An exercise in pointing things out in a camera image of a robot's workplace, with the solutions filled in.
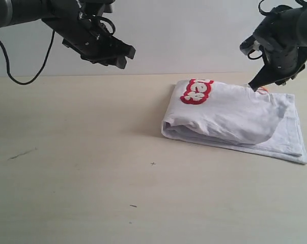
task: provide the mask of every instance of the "black mark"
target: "black mark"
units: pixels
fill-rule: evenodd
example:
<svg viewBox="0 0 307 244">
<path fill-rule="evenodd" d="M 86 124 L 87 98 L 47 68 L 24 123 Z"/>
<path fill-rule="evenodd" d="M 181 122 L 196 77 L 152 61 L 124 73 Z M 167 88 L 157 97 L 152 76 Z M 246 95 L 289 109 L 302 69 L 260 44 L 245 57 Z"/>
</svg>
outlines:
<svg viewBox="0 0 307 244">
<path fill-rule="evenodd" d="M 23 152 L 23 153 L 21 153 L 21 154 L 18 154 L 18 155 L 14 156 L 14 157 L 9 158 L 9 160 L 18 158 L 19 156 L 23 156 L 23 155 L 29 154 L 29 153 L 31 153 L 31 152 L 33 152 L 33 151 L 35 151 L 35 150 L 38 150 L 38 149 L 35 148 L 35 149 L 29 150 L 29 151 L 25 151 L 25 152 Z"/>
</svg>

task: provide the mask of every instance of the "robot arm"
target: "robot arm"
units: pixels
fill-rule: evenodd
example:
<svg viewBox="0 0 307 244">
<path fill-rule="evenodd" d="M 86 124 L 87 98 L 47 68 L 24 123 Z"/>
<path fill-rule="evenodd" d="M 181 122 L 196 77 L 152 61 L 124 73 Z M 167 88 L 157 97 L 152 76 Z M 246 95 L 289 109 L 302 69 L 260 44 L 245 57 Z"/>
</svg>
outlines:
<svg viewBox="0 0 307 244">
<path fill-rule="evenodd" d="M 113 36 L 114 24 L 102 14 L 112 12 L 115 0 L 0 0 L 0 27 L 42 19 L 61 35 L 66 47 L 81 58 L 124 69 L 134 47 Z M 113 29 L 110 33 L 105 23 Z"/>
<path fill-rule="evenodd" d="M 307 61 L 307 2 L 296 0 L 301 8 L 280 5 L 266 13 L 261 9 L 263 1 L 259 10 L 265 19 L 240 46 L 250 59 L 257 59 L 250 57 L 253 52 L 262 52 L 264 67 L 249 83 L 253 90 L 295 79 Z"/>
</svg>

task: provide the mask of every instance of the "red logo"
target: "red logo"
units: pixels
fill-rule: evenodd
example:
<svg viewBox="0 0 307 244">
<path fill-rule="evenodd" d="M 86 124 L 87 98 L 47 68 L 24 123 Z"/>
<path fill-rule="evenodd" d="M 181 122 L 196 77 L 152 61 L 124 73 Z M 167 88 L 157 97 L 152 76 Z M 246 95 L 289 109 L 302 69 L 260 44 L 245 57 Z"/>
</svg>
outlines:
<svg viewBox="0 0 307 244">
<path fill-rule="evenodd" d="M 180 100 L 185 104 L 199 105 L 204 103 L 209 98 L 213 83 L 213 80 L 190 80 L 186 92 L 180 97 Z"/>
</svg>

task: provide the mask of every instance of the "white wall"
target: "white wall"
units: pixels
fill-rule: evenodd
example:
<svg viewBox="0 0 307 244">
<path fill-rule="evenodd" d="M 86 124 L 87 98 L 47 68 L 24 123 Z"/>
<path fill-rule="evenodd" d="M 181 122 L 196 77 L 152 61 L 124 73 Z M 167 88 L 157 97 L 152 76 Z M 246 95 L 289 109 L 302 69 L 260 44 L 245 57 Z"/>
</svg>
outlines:
<svg viewBox="0 0 307 244">
<path fill-rule="evenodd" d="M 294 0 L 267 0 L 263 7 L 278 4 L 298 6 Z M 117 0 L 115 12 L 108 15 L 116 37 L 137 49 L 126 70 L 83 61 L 57 36 L 43 75 L 258 71 L 262 60 L 251 62 L 239 51 L 263 19 L 257 5 L 258 0 Z M 50 35 L 41 21 L 0 29 L 14 75 L 38 71 Z M 6 76 L 1 50 L 0 76 Z"/>
</svg>

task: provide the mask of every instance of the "wooden table surface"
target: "wooden table surface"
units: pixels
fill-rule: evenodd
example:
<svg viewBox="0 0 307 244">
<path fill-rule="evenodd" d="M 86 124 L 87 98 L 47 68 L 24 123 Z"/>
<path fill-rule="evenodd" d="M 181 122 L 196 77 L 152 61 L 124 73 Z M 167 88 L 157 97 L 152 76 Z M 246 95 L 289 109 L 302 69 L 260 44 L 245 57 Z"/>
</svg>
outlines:
<svg viewBox="0 0 307 244">
<path fill-rule="evenodd" d="M 178 80 L 253 75 L 0 78 L 0 244 L 307 244 L 307 166 L 160 132 Z M 270 90 L 307 148 L 307 72 Z"/>
</svg>

